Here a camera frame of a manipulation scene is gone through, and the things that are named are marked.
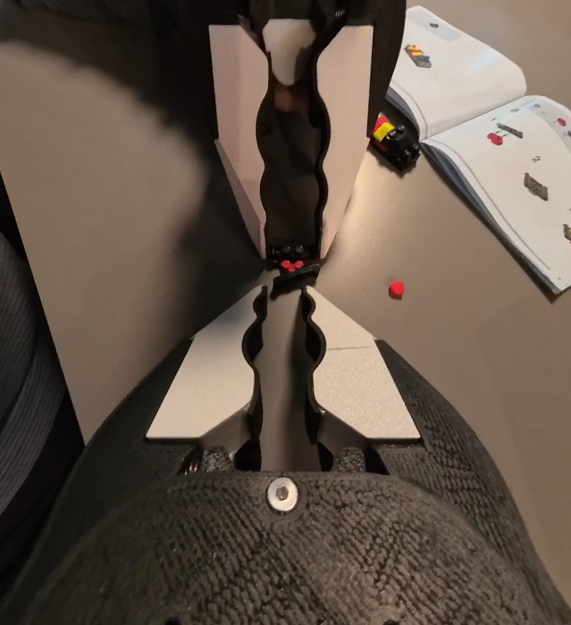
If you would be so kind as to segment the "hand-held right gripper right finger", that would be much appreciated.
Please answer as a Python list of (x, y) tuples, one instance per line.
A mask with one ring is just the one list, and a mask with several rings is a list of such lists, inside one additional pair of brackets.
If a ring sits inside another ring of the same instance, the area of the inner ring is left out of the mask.
[(375, 337), (312, 287), (302, 291), (305, 427), (311, 441), (420, 441)]

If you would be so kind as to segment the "open instruction booklet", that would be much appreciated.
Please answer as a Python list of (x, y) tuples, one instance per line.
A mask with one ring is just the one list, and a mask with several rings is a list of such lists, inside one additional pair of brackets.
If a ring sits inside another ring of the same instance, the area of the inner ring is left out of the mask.
[(555, 294), (571, 287), (571, 111), (527, 95), (501, 52), (407, 9), (386, 100), (497, 235)]

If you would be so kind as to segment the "person's torso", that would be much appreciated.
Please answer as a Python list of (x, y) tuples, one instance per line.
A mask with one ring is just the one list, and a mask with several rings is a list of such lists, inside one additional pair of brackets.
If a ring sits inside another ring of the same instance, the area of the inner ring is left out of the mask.
[(83, 449), (30, 270), (0, 231), (0, 602)]

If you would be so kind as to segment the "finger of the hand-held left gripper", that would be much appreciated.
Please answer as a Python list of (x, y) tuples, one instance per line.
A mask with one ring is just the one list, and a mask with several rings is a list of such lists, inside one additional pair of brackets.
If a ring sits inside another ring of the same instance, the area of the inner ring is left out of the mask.
[(260, 257), (266, 257), (266, 211), (260, 196), (265, 163), (257, 118), (268, 89), (268, 60), (240, 25), (210, 25), (209, 37), (215, 145), (250, 238)]
[(321, 211), (320, 257), (326, 257), (344, 217), (369, 138), (368, 101), (374, 27), (344, 26), (321, 51), (317, 85), (328, 113), (328, 147), (321, 165), (327, 200)]

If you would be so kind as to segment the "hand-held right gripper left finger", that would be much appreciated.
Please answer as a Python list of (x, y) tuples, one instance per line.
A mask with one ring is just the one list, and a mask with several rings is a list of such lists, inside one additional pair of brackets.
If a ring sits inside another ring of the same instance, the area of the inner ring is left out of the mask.
[(193, 337), (146, 433), (149, 441), (258, 441), (268, 288), (247, 293)]

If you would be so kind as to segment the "black yellow red lego car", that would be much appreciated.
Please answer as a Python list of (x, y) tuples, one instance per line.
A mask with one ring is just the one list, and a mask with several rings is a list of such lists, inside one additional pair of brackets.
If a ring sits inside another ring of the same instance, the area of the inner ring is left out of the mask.
[(383, 113), (377, 116), (370, 147), (399, 173), (413, 167), (421, 155), (420, 145), (412, 140), (406, 127), (395, 126)]

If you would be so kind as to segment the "black lego plate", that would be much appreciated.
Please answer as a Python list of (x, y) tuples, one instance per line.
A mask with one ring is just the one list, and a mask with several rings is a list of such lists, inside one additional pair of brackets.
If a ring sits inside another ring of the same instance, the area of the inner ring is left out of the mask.
[(292, 291), (301, 290), (306, 286), (313, 286), (320, 272), (321, 264), (319, 263), (306, 264), (304, 269), (296, 272), (283, 272), (280, 270), (280, 273), (273, 278), (270, 298), (277, 299)]
[(270, 243), (266, 248), (266, 258), (272, 261), (283, 260), (297, 261), (315, 258), (317, 246), (299, 244), (276, 244)]

